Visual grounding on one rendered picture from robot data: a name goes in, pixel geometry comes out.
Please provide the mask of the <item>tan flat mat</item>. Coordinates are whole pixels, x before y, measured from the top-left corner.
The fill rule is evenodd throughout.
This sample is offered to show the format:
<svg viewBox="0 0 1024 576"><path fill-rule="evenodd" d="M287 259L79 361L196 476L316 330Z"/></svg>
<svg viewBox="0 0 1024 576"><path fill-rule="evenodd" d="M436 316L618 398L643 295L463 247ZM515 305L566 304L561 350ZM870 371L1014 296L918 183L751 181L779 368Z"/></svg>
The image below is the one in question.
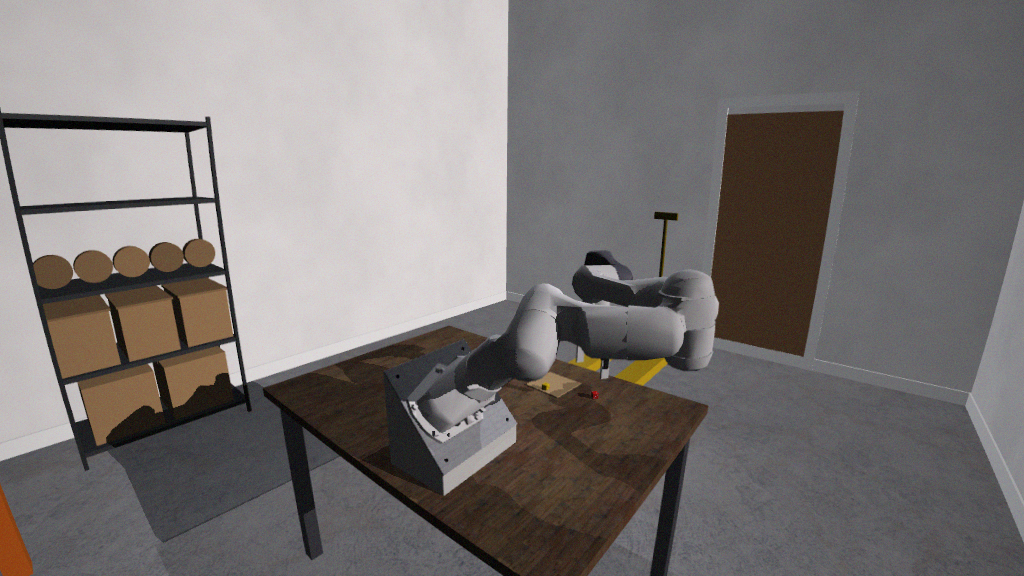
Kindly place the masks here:
<svg viewBox="0 0 1024 576"><path fill-rule="evenodd" d="M548 390L542 389L542 384L544 382L550 383L550 388ZM581 383L549 372L543 379L529 382L526 385L536 390L541 390L555 398L559 398L565 393L574 389L577 386L581 385Z"/></svg>

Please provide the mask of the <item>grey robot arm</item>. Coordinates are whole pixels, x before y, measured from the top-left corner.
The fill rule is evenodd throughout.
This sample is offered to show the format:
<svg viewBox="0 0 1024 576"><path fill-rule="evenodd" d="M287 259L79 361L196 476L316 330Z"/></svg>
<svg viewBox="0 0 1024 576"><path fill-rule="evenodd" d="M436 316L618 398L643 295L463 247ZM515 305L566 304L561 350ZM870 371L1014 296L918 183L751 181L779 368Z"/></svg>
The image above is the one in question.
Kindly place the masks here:
<svg viewBox="0 0 1024 576"><path fill-rule="evenodd" d="M490 336L466 358L438 363L407 398L421 429L442 444L480 422L506 383L513 378L536 381L548 373L560 341L575 344L590 358L665 358L681 371L708 365L719 302L707 274L681 270L633 280L630 269L610 251L590 251L572 286L582 302L550 284L534 285L503 335Z"/></svg>

